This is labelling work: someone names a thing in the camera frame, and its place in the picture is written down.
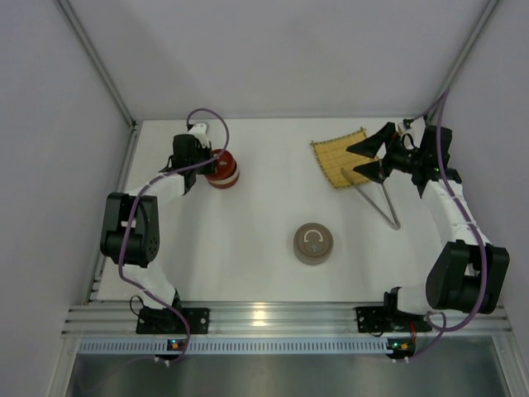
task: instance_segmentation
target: bamboo mat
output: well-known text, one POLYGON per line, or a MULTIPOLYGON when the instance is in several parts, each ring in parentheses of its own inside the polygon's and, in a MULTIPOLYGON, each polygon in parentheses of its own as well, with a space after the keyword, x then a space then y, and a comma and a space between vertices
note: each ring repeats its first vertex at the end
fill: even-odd
POLYGON ((365 129, 361 128, 357 132, 331 139, 329 141, 311 142, 316 160, 320 165, 323 174, 334 189, 346 189, 353 186, 353 184, 351 184, 341 173, 342 168, 346 170, 350 180, 352 180, 355 185, 369 182, 369 179, 354 172, 353 169, 357 165, 367 164, 376 161, 376 159, 370 159, 346 151, 348 146, 363 141, 366 137, 365 129))

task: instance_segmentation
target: gray floor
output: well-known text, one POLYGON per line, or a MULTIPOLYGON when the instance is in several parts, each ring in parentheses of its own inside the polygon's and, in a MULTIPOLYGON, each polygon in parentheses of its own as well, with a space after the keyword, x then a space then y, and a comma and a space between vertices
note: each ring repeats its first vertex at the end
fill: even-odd
POLYGON ((67 395, 508 395, 488 338, 444 338, 428 354, 407 365, 392 364, 385 356, 189 356, 169 369, 161 363, 141 360, 114 372, 130 359, 130 356, 78 356, 67 395), (82 391, 102 380, 105 381, 97 390, 82 391))

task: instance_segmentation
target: vent grille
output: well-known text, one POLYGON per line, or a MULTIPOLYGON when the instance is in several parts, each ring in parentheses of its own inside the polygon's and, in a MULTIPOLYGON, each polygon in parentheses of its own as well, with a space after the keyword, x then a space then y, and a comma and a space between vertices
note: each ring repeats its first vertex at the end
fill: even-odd
MULTIPOLYGON (((170 339, 100 339, 81 341, 80 354, 179 354, 168 350, 170 339)), ((384 354, 388 340, 377 338, 197 338, 186 354, 384 354)))

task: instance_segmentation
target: white table surface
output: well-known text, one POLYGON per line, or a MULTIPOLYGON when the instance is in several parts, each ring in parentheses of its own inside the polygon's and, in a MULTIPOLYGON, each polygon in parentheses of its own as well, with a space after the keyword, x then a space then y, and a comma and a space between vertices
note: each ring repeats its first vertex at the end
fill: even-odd
MULTIPOLYGON (((199 176, 186 196, 160 209, 159 258, 181 299, 379 302, 396 285, 424 282, 441 243, 410 175, 394 171, 386 182, 402 224, 394 231, 354 189, 329 185, 309 145, 360 127, 373 134, 386 121, 227 120, 229 150, 241 170, 238 183, 219 190, 199 176), (293 235, 306 222, 319 222, 334 236, 331 257, 322 265, 304 265, 293 253, 293 235)), ((207 123, 213 146, 222 146, 222 125, 207 123)), ((173 135, 185 131, 184 121, 144 122, 127 189, 163 168, 173 135)), ((363 189, 389 213, 380 186, 363 189)), ((135 293, 107 260, 98 298, 128 300, 135 293)))

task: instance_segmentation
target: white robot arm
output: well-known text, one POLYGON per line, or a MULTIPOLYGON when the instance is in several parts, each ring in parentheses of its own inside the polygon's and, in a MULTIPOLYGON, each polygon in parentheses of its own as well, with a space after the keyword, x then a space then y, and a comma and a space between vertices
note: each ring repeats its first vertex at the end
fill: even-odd
MULTIPOLYGON (((177 324, 181 323, 161 304, 171 306, 179 312, 182 310, 177 290, 167 281, 159 260, 155 259, 160 246, 158 208, 184 196, 193 187, 196 175, 213 174, 216 171, 214 161, 198 168, 191 167, 212 159, 213 153, 211 142, 207 138, 207 124, 199 123, 188 128, 188 133, 174 137, 173 154, 157 175, 160 180, 140 197, 126 243, 122 273, 129 282, 143 287, 139 291, 144 307, 139 315, 136 328, 138 333, 174 332, 177 324), (161 303, 149 295, 154 295, 161 303)), ((107 197, 100 247, 102 254, 110 256, 116 264, 119 263, 132 203, 143 188, 144 185, 125 193, 112 193, 107 197)))
MULTIPOLYGON (((404 120, 410 127, 412 120, 404 120)), ((382 145, 386 155, 380 161, 359 165, 355 171, 377 183, 383 183, 393 170, 411 174, 412 183, 430 209, 444 247, 427 277, 426 283, 414 287, 395 287, 384 296, 384 305, 399 313, 424 315, 432 309, 455 309, 470 313, 480 291, 480 272, 486 265, 488 277, 483 303, 478 313, 492 313, 496 308, 509 255, 505 248, 493 246, 481 232, 463 196, 463 185, 456 170, 447 168, 452 131, 441 127, 441 144, 437 147, 435 126, 427 126, 420 147, 406 132, 402 134, 392 122, 368 139, 347 148, 357 155, 375 158, 382 145), (441 180, 443 169, 451 192, 441 180), (482 263, 479 246, 484 246, 486 263, 482 263)))

